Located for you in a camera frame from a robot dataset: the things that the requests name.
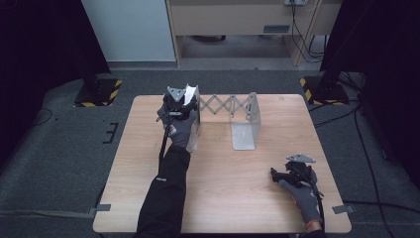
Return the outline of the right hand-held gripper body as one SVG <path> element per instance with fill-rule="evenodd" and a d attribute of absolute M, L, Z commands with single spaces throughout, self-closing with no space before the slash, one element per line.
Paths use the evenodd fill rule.
<path fill-rule="evenodd" d="M 307 163 L 315 163 L 315 160 L 304 154 L 287 156 L 286 169 L 289 171 L 289 183 L 301 188 L 305 183 L 312 184 L 312 167 Z"/>

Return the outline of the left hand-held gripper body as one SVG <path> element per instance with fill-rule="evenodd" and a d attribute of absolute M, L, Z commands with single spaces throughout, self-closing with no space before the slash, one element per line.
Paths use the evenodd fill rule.
<path fill-rule="evenodd" d="M 163 97 L 163 105 L 169 116 L 181 117 L 184 105 L 185 89 L 168 87 L 167 94 Z"/>

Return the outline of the expandable metal bookend rack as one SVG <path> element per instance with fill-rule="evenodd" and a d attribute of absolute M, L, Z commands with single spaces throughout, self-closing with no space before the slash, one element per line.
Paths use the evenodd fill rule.
<path fill-rule="evenodd" d="M 202 121 L 205 121 L 210 115 L 225 119 L 230 126 L 234 150 L 253 151 L 257 147 L 262 118 L 255 92 L 202 95 L 199 109 Z"/>

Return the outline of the person's left hand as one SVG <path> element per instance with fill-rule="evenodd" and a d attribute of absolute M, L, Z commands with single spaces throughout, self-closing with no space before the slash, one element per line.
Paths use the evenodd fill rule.
<path fill-rule="evenodd" d="M 185 120 L 171 120 L 168 118 L 167 110 L 162 106 L 157 111 L 157 116 L 162 121 L 163 128 L 169 127 L 168 137 L 171 140 L 171 144 L 186 149 L 190 139 L 192 124 L 196 120 L 196 111 L 191 110 L 188 118 Z"/>

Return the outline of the person's right hand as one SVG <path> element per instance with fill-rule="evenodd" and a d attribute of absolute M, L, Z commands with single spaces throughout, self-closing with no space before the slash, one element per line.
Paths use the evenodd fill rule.
<path fill-rule="evenodd" d="M 310 186 L 303 185 L 301 188 L 297 188 L 284 179 L 281 179 L 278 184 L 280 187 L 287 190 L 294 198 L 296 205 L 301 212 L 305 226 L 310 226 L 313 222 L 323 222 L 317 209 L 317 198 Z"/>

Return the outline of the grey tape strip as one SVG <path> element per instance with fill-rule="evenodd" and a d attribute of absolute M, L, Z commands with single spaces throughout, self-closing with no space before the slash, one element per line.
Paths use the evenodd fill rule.
<path fill-rule="evenodd" d="M 110 211 L 111 204 L 97 204 L 95 207 L 88 209 L 88 214 L 95 216 L 98 211 Z"/>
<path fill-rule="evenodd" d="M 345 204 L 339 205 L 339 206 L 333 206 L 332 209 L 335 214 L 341 214 L 341 213 L 351 214 L 356 211 L 352 205 L 345 205 Z"/>

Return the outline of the black floor tape mark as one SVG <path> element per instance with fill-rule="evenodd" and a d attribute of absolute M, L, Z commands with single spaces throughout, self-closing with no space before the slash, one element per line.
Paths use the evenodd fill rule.
<path fill-rule="evenodd" d="M 108 138 L 103 141 L 103 144 L 112 144 L 115 138 L 115 135 L 118 131 L 118 127 L 119 127 L 119 123 L 118 122 L 112 122 L 110 124 L 111 129 L 106 131 L 106 135 L 108 136 Z"/>

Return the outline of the black stand base striped tape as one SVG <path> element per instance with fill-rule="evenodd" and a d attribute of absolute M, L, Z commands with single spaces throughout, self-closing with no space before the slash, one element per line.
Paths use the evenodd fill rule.
<path fill-rule="evenodd" d="M 84 84 L 74 99 L 75 107 L 110 106 L 120 89 L 120 79 L 99 79 L 95 88 Z"/>
<path fill-rule="evenodd" d="M 341 84 L 324 81 L 322 76 L 304 76 L 299 82 L 310 105 L 346 105 L 350 102 Z"/>

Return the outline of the white panel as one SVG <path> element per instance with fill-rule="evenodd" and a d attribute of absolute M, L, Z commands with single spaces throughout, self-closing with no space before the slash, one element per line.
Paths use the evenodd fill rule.
<path fill-rule="evenodd" d="M 175 61 L 165 0 L 81 0 L 106 61 Z"/>

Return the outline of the light wooden desk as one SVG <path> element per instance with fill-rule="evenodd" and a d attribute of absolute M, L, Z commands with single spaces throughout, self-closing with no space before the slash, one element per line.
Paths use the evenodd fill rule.
<path fill-rule="evenodd" d="M 300 65 L 312 37 L 328 36 L 343 0 L 165 0 L 175 56 L 186 36 L 280 35 L 294 65 Z"/>

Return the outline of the black curtain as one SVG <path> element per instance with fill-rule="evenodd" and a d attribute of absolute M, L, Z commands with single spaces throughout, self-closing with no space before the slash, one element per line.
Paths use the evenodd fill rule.
<path fill-rule="evenodd" d="M 0 168 L 50 89 L 108 70 L 81 0 L 0 0 Z"/>
<path fill-rule="evenodd" d="M 366 77 L 370 125 L 420 189 L 420 0 L 343 0 L 320 69 Z"/>

